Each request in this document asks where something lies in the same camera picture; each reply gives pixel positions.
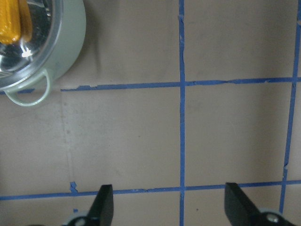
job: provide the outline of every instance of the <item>yellow object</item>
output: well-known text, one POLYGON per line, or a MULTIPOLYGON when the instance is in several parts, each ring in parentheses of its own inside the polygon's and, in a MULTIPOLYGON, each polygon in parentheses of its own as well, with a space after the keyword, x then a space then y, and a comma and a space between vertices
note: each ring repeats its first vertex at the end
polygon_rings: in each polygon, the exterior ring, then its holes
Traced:
POLYGON ((26 0, 0 0, 0 42, 6 45, 32 38, 32 20, 26 0))

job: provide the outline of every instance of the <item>beige surface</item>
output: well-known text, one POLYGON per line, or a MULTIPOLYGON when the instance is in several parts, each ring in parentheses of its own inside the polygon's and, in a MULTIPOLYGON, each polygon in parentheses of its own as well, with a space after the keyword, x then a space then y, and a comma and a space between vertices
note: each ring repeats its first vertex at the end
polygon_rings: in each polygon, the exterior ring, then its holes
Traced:
MULTIPOLYGON (((277 209, 280 187, 243 188, 256 206, 277 209)), ((230 226, 224 213, 224 190, 188 191, 185 196, 185 225, 230 226)))
MULTIPOLYGON (((0 95, 0 197, 180 185, 180 88, 61 92, 80 85, 178 82, 177 0, 84 0, 87 37, 42 105, 0 95)), ((291 77, 297 0, 185 0, 186 81, 291 77)), ((37 97, 40 93, 22 95, 37 97)), ((186 87, 185 185, 281 181, 291 83, 186 87)), ((297 87, 289 180, 301 180, 297 87)), ((278 209, 280 186, 244 188, 278 209)), ((301 225, 300 185, 285 216, 301 225)), ((0 201, 0 225, 60 225, 93 196, 0 201)), ((114 196, 113 226, 179 225, 179 192, 114 196)), ((185 225, 227 225, 223 190, 188 191, 185 225)))
POLYGON ((291 77, 296 0, 186 0, 186 80, 291 77))

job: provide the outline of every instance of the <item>vertical blue tape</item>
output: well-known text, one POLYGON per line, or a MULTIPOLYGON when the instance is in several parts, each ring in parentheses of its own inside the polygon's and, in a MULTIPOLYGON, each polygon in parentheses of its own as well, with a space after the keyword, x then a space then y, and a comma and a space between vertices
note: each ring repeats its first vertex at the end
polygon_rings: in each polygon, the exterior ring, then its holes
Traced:
POLYGON ((184 65, 184 0, 179 0, 179 51, 180 51, 180 226, 184 226, 185 198, 185 65, 184 65))
MULTIPOLYGON (((298 19, 301 18, 301 0, 298 1, 298 19)), ((286 136, 286 145, 285 145, 285 158, 283 166, 283 177, 281 183, 281 194, 280 194, 280 204, 279 212, 283 213, 284 204, 285 204, 285 190, 287 184, 287 167, 290 157, 290 148, 291 148, 291 139, 292 139, 292 130, 293 130, 293 116, 295 108, 295 98, 296 98, 296 89, 298 81, 298 64, 299 64, 299 52, 300 52, 300 26, 296 27, 296 41, 295 41, 295 58, 293 63, 293 80, 292 80, 292 91, 291 91, 291 101, 287 125, 287 136, 286 136)))

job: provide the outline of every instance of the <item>white pot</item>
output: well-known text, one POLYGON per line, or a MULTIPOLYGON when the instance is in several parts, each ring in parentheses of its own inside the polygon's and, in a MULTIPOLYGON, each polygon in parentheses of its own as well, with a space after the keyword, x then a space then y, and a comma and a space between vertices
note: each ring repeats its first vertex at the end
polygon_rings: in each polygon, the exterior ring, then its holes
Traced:
POLYGON ((33 106, 51 92, 53 81, 62 76, 75 62, 82 48, 86 32, 83 0, 51 0, 52 22, 45 44, 26 67, 9 76, 0 77, 0 91, 14 103, 33 106), (47 83, 44 94, 33 102, 25 102, 17 92, 47 83))

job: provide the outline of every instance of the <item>pot handle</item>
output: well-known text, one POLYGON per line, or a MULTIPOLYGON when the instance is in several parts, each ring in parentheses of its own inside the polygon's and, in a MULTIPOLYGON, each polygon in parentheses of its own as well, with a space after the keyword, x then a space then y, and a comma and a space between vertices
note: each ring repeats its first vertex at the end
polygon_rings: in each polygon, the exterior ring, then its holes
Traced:
POLYGON ((46 86, 46 90, 44 92, 44 94, 37 100, 32 101, 32 102, 25 102, 23 100, 21 100, 18 96, 17 96, 17 91, 14 92, 9 92, 9 91, 5 91, 5 94, 8 96, 8 98, 14 102, 17 105, 20 106, 24 106, 24 107, 30 107, 30 106, 34 106, 39 104, 40 102, 42 102, 46 97, 48 97, 48 95, 51 92, 52 89, 52 76, 49 74, 49 72, 46 69, 43 69, 40 72, 40 75, 45 76, 46 77, 46 81, 47 81, 47 86, 46 86))

